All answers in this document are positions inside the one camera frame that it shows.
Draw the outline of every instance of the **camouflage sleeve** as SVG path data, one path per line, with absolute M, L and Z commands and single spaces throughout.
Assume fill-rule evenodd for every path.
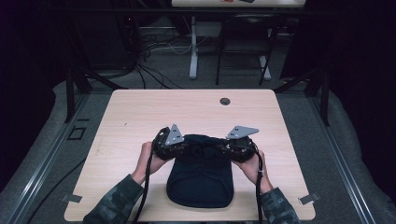
M 127 175 L 84 217 L 83 223 L 126 223 L 143 188 Z
M 262 195 L 262 210 L 270 224 L 301 223 L 294 208 L 279 188 L 272 189 Z

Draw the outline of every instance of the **hand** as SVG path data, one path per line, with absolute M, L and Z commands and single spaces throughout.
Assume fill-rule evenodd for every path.
M 143 184 L 146 179 L 146 168 L 149 160 L 150 151 L 151 142 L 144 143 L 142 145 L 142 150 L 140 152 L 136 168 L 131 174 L 132 179 L 139 185 Z M 161 160 L 155 154 L 152 155 L 150 174 L 152 175 L 157 172 L 164 164 L 166 164 L 166 161 Z
M 262 157 L 262 182 L 261 182 L 261 194 L 273 189 L 270 179 L 268 178 L 267 168 L 265 166 L 265 157 L 264 153 L 259 150 L 260 156 Z M 259 157 L 255 154 L 250 160 L 245 162 L 236 162 L 233 161 L 235 165 L 237 165 L 245 174 L 248 180 L 250 180 L 253 184 L 256 184 L 257 174 L 259 171 Z

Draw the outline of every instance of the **black fabric bag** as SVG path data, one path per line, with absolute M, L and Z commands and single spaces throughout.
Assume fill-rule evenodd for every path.
M 233 200 L 231 161 L 216 149 L 224 139 L 188 134 L 184 143 L 188 147 L 175 158 L 168 178 L 169 199 L 188 207 L 227 207 Z

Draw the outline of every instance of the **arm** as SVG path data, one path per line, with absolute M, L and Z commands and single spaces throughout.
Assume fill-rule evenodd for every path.
M 262 210 L 265 217 L 270 224 L 272 223 L 301 223 L 297 217 L 294 208 L 291 206 L 289 201 L 285 198 L 282 191 L 279 188 L 272 186 L 265 167 L 264 153 L 259 151 L 262 157 L 263 177 L 261 182 L 261 194 L 262 194 Z M 257 171 L 259 168 L 259 157 L 255 155 L 248 161 L 243 163 L 235 163 L 247 176 L 247 178 L 256 183 Z
M 83 223 L 126 223 L 143 188 L 140 186 L 146 178 L 146 166 L 151 151 L 151 143 L 142 145 L 136 168 L 131 175 L 127 175 L 113 189 L 111 189 L 84 217 Z M 158 171 L 166 161 L 153 155 L 150 174 Z

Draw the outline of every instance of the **table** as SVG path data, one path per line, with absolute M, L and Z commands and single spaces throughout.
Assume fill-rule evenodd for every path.
M 172 0 L 173 7 L 304 7 L 305 0 L 255 0 L 253 3 L 247 3 L 239 0 L 225 2 L 224 0 Z M 265 65 L 265 57 L 260 57 L 261 67 Z M 198 49 L 196 41 L 196 21 L 195 17 L 191 18 L 191 63 L 190 79 L 197 78 L 198 66 Z M 271 80 L 269 69 L 265 71 L 265 80 Z
M 221 98 L 231 100 L 222 105 Z M 312 219 L 311 203 L 276 96 L 270 90 L 119 90 L 114 91 L 92 148 L 76 184 L 79 203 L 69 202 L 64 217 L 81 221 L 114 185 L 131 173 L 142 143 L 165 126 L 181 133 L 224 138 L 235 126 L 259 129 L 250 138 L 265 153 L 269 177 L 280 187 L 300 219 Z M 140 221 L 257 220 L 255 187 L 233 164 L 234 197 L 226 208 L 189 208 L 171 202 L 165 185 L 173 166 L 169 161 L 150 177 L 148 197 Z M 130 216 L 135 215 L 140 200 Z

